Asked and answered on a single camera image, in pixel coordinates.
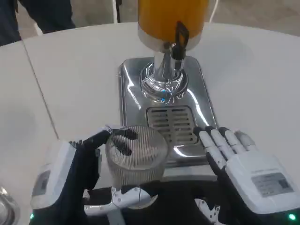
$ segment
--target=green led light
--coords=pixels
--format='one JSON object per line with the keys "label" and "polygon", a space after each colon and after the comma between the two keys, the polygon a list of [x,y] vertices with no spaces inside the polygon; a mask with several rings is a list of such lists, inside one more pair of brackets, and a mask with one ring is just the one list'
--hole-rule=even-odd
{"label": "green led light", "polygon": [[296,220],[296,216],[294,214],[289,214],[289,219],[290,220]]}

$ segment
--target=clear glass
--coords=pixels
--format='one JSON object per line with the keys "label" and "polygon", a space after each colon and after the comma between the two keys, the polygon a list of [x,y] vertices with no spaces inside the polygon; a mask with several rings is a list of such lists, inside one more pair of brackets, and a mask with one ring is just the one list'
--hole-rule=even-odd
{"label": "clear glass", "polygon": [[203,29],[209,0],[138,0],[140,28],[153,38],[175,42],[175,29],[181,21],[190,38]]}
{"label": "clear glass", "polygon": [[[131,129],[137,133],[136,140],[123,135]],[[125,143],[132,151],[124,155],[116,143]],[[115,132],[107,141],[105,152],[114,186],[139,185],[160,180],[165,171],[165,163],[170,149],[164,137],[150,127],[125,127]]]}

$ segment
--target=drip tray grate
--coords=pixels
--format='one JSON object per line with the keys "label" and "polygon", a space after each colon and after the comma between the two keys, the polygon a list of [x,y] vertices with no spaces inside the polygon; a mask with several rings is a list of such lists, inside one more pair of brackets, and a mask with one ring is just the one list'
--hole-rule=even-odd
{"label": "drip tray grate", "polygon": [[152,107],[147,110],[148,126],[159,131],[173,146],[196,144],[192,111],[188,106]]}

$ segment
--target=white table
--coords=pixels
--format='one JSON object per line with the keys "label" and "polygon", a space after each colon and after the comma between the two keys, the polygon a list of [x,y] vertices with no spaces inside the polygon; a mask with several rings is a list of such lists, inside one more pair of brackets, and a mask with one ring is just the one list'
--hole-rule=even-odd
{"label": "white table", "polygon": [[56,136],[22,42],[0,48],[0,78],[0,186],[27,225],[32,188]]}
{"label": "white table", "polygon": [[[25,46],[58,136],[67,140],[120,124],[117,68],[125,59],[153,56],[139,41],[136,23],[56,32],[27,39]],[[300,186],[300,38],[206,24],[200,44],[187,54],[202,66],[219,124],[250,134]],[[167,171],[178,174],[213,173],[208,166]],[[110,185],[105,166],[101,176],[100,185]]]}

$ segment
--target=ribbed glass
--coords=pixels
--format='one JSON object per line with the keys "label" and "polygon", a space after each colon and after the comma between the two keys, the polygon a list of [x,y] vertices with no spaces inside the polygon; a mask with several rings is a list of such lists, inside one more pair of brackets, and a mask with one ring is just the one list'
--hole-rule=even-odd
{"label": "ribbed glass", "polygon": [[[130,140],[123,135],[128,129],[136,132],[137,139]],[[131,155],[122,154],[124,149],[120,149],[120,143],[125,143],[123,148],[130,149]],[[107,141],[105,151],[114,186],[120,188],[160,180],[170,148],[158,131],[135,126],[115,132]]]}

